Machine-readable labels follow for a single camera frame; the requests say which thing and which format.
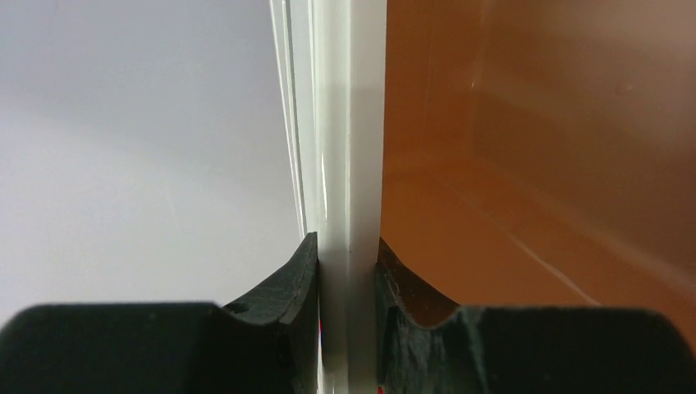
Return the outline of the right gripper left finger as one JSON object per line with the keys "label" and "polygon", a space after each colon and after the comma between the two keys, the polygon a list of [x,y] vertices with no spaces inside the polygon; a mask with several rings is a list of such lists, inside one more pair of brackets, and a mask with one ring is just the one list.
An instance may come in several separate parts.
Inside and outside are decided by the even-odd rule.
{"label": "right gripper left finger", "polygon": [[1,331],[4,393],[315,393],[318,242],[226,305],[36,305]]}

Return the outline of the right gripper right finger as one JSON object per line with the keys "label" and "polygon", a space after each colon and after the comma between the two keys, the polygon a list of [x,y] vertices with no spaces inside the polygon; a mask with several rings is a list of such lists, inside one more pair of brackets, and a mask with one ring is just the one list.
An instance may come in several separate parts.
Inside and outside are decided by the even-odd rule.
{"label": "right gripper right finger", "polygon": [[386,393],[692,393],[695,358],[647,309],[460,305],[381,242],[378,384]]}

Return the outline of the pink plastic storage box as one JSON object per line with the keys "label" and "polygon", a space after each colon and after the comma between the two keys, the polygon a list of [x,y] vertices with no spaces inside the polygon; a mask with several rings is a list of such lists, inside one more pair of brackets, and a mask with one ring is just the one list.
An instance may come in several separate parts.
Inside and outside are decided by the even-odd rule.
{"label": "pink plastic storage box", "polygon": [[695,4],[390,1],[382,238],[462,304],[695,338]]}

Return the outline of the white plastic box lid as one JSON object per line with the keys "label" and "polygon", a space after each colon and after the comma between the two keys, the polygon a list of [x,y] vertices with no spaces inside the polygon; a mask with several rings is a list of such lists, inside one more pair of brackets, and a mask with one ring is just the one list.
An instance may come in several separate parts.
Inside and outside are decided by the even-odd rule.
{"label": "white plastic box lid", "polygon": [[378,389],[387,4],[270,4],[297,221],[318,237],[319,386]]}

